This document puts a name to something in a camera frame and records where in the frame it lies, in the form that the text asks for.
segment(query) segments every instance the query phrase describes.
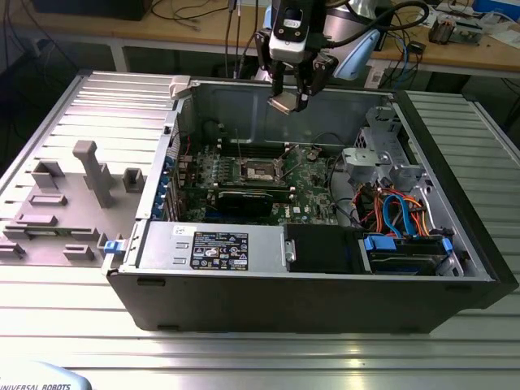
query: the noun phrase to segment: black connector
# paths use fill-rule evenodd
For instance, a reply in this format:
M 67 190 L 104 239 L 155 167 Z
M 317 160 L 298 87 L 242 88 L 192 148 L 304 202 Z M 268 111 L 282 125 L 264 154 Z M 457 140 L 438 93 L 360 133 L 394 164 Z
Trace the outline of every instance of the black connector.
M 408 53 L 413 53 L 417 55 L 423 55 L 424 50 L 426 49 L 426 45 L 417 41 L 410 41 L 410 43 L 406 46 Z

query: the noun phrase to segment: blue cable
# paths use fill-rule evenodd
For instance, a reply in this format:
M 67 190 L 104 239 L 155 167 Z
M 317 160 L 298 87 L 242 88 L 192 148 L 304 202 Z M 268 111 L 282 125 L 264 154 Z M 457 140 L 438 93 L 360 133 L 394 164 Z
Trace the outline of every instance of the blue cable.
M 399 84 L 403 81 L 403 77 L 406 75 L 406 65 L 408 65 L 408 49 L 406 48 L 406 44 L 401 37 L 399 37 L 396 34 L 388 34 L 388 35 L 396 38 L 401 43 L 401 45 L 403 46 L 403 57 L 405 58 L 405 64 L 403 65 L 403 72 L 397 78 L 397 82 L 393 86 L 393 89 L 395 91 L 395 90 L 397 90 L 397 87 L 399 86 Z
M 400 204 L 401 208 L 403 209 L 403 222 L 405 223 L 405 229 L 406 233 L 410 236 L 417 236 L 417 232 L 415 231 L 414 225 L 410 222 L 410 211 L 408 210 L 408 204 L 406 203 L 405 199 L 401 195 L 388 195 L 387 198 L 384 200 L 383 203 L 383 220 L 384 224 L 388 226 L 390 230 L 392 230 L 394 233 L 396 233 L 397 238 L 403 238 L 401 235 L 401 232 L 399 232 L 395 226 L 392 225 L 392 222 L 390 222 L 390 216 L 388 215 L 388 207 L 390 206 L 390 202 L 393 198 L 396 198 Z

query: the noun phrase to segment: blue drive bracket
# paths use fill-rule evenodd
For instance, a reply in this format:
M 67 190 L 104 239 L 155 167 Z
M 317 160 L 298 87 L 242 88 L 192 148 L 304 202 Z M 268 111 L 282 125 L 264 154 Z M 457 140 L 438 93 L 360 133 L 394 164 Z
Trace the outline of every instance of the blue drive bracket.
M 363 242 L 367 252 L 371 250 L 397 250 L 393 237 L 368 236 Z

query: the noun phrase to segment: warning label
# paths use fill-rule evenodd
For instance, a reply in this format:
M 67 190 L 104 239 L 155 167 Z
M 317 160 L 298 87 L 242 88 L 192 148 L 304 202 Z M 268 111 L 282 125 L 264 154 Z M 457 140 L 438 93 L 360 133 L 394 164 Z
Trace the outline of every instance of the warning label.
M 247 271 L 247 233 L 195 232 L 190 266 L 194 270 Z

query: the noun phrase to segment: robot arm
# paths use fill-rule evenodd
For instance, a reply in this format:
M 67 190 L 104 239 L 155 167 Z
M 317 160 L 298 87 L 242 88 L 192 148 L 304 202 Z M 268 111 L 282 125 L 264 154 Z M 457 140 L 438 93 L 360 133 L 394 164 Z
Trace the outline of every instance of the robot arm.
M 331 0 L 275 0 L 273 1 L 272 28 L 264 28 L 255 34 L 258 61 L 262 70 L 268 71 L 272 79 L 272 94 L 269 103 L 278 110 L 289 114 L 307 107 L 310 96 L 319 93 L 338 67 L 337 58 L 324 50 L 341 47 L 355 41 L 373 28 L 381 28 L 377 23 L 403 7 L 421 7 L 425 15 L 406 26 L 384 29 L 404 29 L 422 23 L 428 16 L 428 7 L 420 1 L 398 4 L 372 20 L 365 28 L 342 41 L 330 41 L 323 34 L 327 9 L 346 5 L 349 12 L 358 16 L 348 1 Z M 284 91 L 284 72 L 292 68 L 296 79 L 297 93 Z

